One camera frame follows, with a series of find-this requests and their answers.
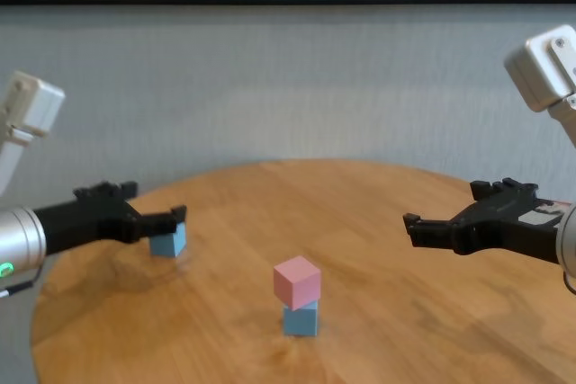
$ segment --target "blue cube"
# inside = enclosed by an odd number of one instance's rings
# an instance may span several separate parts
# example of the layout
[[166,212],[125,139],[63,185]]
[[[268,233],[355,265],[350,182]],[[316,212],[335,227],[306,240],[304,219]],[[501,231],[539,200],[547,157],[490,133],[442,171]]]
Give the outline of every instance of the blue cube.
[[150,238],[150,253],[176,258],[186,246],[186,226],[182,222],[176,226],[174,234]]
[[318,301],[312,301],[296,310],[291,310],[284,305],[283,330],[285,335],[316,336],[318,334]]

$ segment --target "round wooden table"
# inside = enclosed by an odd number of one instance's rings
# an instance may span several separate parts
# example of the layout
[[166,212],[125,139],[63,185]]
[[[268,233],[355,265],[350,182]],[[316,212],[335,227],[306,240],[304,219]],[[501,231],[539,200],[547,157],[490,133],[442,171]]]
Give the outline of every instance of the round wooden table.
[[[464,181],[338,160],[233,167],[139,197],[142,212],[188,206],[187,250],[63,254],[33,320],[40,383],[576,382],[559,266],[411,246],[403,213],[449,219],[471,202]],[[296,255],[322,270],[317,337],[283,335],[272,269]]]

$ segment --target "gray wall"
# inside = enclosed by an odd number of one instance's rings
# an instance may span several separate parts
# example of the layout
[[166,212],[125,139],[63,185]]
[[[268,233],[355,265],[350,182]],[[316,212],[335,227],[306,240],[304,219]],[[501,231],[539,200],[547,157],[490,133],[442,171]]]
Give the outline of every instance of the gray wall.
[[[103,179],[147,191],[289,157],[516,176],[573,201],[576,149],[502,66],[525,38],[565,22],[576,24],[573,7],[5,8],[2,79],[19,68],[68,99],[1,202],[49,204]],[[11,382],[33,376],[33,301],[3,305],[0,371]]]

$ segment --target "wooden block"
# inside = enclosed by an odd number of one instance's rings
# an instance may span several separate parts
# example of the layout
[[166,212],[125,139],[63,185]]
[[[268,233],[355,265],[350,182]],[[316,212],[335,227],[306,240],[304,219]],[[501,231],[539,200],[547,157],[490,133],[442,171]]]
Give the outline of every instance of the wooden block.
[[318,335],[318,301],[312,301],[297,310],[284,305],[283,330],[285,335]]
[[296,310],[320,299],[320,269],[303,256],[274,267],[274,294]]
[[174,234],[151,237],[150,253],[152,255],[167,256],[176,258],[186,246],[186,226],[182,222],[177,225]]

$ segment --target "cable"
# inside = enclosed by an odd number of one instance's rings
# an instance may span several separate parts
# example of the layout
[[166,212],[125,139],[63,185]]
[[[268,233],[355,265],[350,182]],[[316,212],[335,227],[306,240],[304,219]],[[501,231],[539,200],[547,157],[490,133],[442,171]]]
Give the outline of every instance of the cable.
[[40,265],[40,267],[38,268],[38,271],[36,272],[36,274],[34,275],[34,277],[31,280],[16,283],[15,285],[11,285],[8,288],[1,290],[0,291],[0,298],[10,297],[10,296],[13,296],[14,294],[21,292],[21,291],[28,290],[29,288],[32,288],[34,286],[34,284],[40,278],[43,268],[44,268],[44,263],[42,263]]

